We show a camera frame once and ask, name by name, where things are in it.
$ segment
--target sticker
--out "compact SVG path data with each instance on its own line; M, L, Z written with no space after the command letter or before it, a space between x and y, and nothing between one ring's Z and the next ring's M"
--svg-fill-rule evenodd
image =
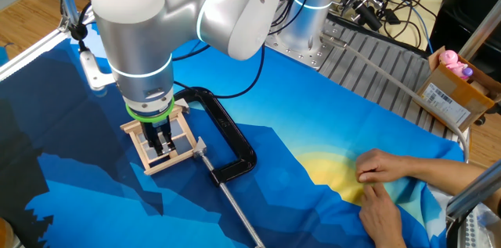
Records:
M421 97L454 120L458 126L470 116L470 111L452 100L432 83L428 85Z

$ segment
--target black clamp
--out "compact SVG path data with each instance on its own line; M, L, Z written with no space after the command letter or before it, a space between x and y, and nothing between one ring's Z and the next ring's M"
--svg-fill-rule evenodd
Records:
M211 179L216 186L254 169L258 162L256 152L211 91L206 88L187 88L176 93L174 99L184 99L187 103L199 102L235 153L235 161L211 172Z

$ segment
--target pink toy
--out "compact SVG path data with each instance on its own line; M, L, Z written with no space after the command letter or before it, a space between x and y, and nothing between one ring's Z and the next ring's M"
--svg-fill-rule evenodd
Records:
M451 70L458 77L461 77L461 79L467 80L473 75L473 70L468 68L468 64L461 63L457 53L452 50L444 51L438 58L440 59L440 63L443 63L447 69Z

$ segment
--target wooden frame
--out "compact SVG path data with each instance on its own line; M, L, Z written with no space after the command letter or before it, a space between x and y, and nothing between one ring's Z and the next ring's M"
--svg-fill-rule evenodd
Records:
M147 141L142 141L141 136L144 137L142 134L142 128L141 128L141 122L134 120L132 122L123 124L120 126L122 131L125 131L125 133L129 134L131 136L132 142L134 143L134 146L136 150L138 151L139 158L141 159L142 165L145 168L144 173L147 175L152 175L155 174L159 171L162 171L172 165L175 165L179 162L182 162L183 160L186 160L193 156L193 149L196 146L196 139L193 136L193 133L188 127L188 124L186 123L186 120L184 116L182 115L182 107L179 105L175 105L174 109L172 110L171 114L169 115L170 122L173 121L178 121L179 127L181 127L182 133L176 136L172 137L172 140L176 140L178 138L186 137L188 139L189 144L191 145L191 149L182 153L178 154L176 150L171 151L167 154L164 154L162 156L150 158L148 157L148 154L146 151L150 148L148 146ZM158 160L166 159L169 158L167 161L164 161L163 163L157 164L152 166L151 164L155 164Z

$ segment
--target barcode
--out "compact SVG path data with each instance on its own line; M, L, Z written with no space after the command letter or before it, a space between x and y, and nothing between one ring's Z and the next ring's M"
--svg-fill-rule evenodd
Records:
M433 102L435 100L435 94L432 94L428 99L428 103Z
M437 90L435 90L435 92L437 93L438 96L440 96L441 98L443 98L449 104L452 103L452 99L450 99L447 95L444 95L444 93L441 92L440 90L437 89Z

